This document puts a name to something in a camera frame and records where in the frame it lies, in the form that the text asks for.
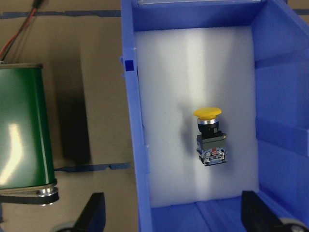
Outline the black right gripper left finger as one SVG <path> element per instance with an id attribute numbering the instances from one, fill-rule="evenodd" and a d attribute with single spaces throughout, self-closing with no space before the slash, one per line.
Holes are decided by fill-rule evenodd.
<path id="1" fill-rule="evenodd" d="M 93 193 L 73 226 L 74 232 L 103 232 L 106 226 L 105 196 Z"/>

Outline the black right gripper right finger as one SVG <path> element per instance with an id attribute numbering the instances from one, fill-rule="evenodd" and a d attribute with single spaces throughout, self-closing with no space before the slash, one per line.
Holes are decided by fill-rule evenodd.
<path id="1" fill-rule="evenodd" d="M 241 222 L 247 232 L 284 232 L 284 225 L 254 191 L 241 195 Z"/>

